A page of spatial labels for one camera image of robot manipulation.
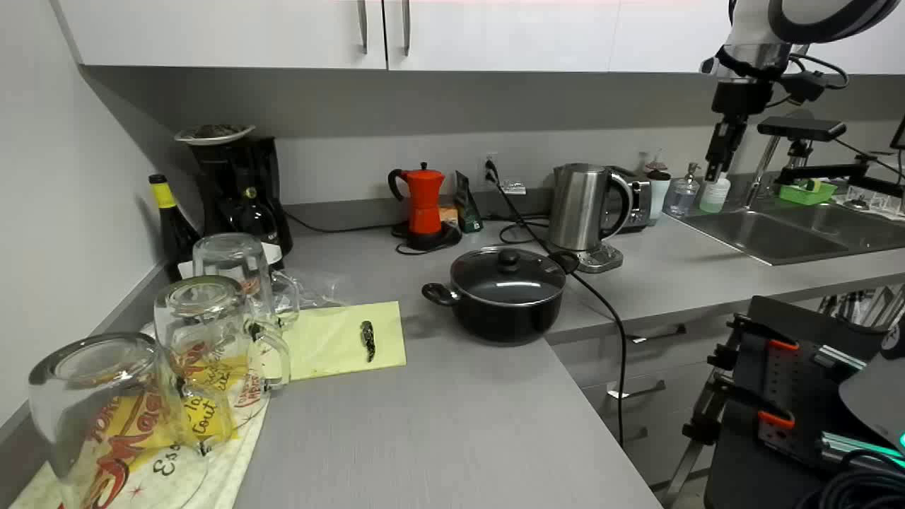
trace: pot lid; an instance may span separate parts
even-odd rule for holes
[[[562,293],[566,272],[534,252],[479,249],[452,262],[452,282],[491,305],[534,305]]]

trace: pen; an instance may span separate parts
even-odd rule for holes
[[[367,361],[374,361],[374,357],[377,357],[377,341],[374,341],[374,323],[370,323],[370,319],[363,323],[363,344],[366,344],[366,350],[367,350]]]

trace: red kettle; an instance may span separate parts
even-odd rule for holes
[[[388,175],[391,193],[397,196],[397,200],[404,200],[397,180],[407,183],[407,234],[421,240],[439,237],[443,230],[442,224],[443,173],[431,169],[428,160],[421,160],[421,169],[392,169]]]

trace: coffee maker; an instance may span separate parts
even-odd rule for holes
[[[204,234],[248,231],[292,252],[292,231],[279,207],[279,166],[275,139],[234,139],[189,143],[197,169]]]

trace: sink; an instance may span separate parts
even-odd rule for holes
[[[905,249],[903,224],[849,207],[735,210],[692,214],[685,224],[769,265]]]
[[[685,224],[766,261],[769,265],[790,265],[822,257],[852,255],[842,244],[781,224],[762,213],[719,213],[685,217]]]
[[[773,217],[794,224],[836,240],[853,252],[882,252],[905,247],[905,227],[880,214],[869,214],[852,207],[798,207],[774,210]]]

